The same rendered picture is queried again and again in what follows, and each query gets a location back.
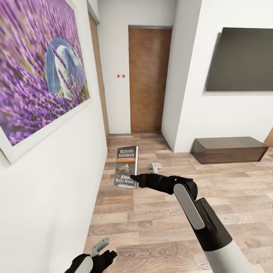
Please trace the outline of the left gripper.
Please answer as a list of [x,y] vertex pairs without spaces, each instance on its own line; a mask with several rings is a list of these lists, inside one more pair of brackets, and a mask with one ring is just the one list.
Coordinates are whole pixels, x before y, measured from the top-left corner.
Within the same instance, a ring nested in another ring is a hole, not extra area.
[[113,259],[117,256],[117,253],[113,251],[105,251],[100,256],[95,256],[98,259],[99,262],[99,269],[97,273],[102,273],[108,266],[110,266],[113,263]]

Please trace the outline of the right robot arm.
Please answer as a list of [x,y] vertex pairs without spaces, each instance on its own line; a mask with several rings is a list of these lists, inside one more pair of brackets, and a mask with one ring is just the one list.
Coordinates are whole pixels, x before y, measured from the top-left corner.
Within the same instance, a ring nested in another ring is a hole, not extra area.
[[140,188],[176,196],[213,273],[257,273],[206,199],[196,200],[198,188],[193,178],[159,175],[160,163],[151,163],[147,168],[148,173],[130,175],[130,178],[138,182]]

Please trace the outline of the hardback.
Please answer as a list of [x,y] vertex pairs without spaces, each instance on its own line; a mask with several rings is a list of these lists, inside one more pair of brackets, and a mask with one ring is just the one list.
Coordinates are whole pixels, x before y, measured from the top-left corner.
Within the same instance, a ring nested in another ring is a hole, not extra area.
[[118,148],[114,185],[125,188],[137,188],[137,182],[130,175],[137,176],[138,172],[138,146]]

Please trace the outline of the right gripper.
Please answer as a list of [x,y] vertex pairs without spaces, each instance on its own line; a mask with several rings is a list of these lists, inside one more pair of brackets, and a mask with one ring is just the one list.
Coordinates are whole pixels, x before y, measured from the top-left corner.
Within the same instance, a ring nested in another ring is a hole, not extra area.
[[139,183],[140,188],[151,188],[157,191],[161,191],[159,188],[159,181],[162,175],[151,173],[151,174],[140,174],[137,176],[130,175],[130,178]]

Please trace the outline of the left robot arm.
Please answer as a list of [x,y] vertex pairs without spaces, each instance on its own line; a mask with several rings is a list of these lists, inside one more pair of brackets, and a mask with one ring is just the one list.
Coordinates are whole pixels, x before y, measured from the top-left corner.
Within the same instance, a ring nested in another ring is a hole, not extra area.
[[102,273],[113,263],[113,259],[117,256],[114,250],[111,252],[107,250],[100,254],[100,251],[109,243],[110,238],[103,238],[91,248],[91,256],[87,254],[78,255],[72,261],[70,268],[64,273]]

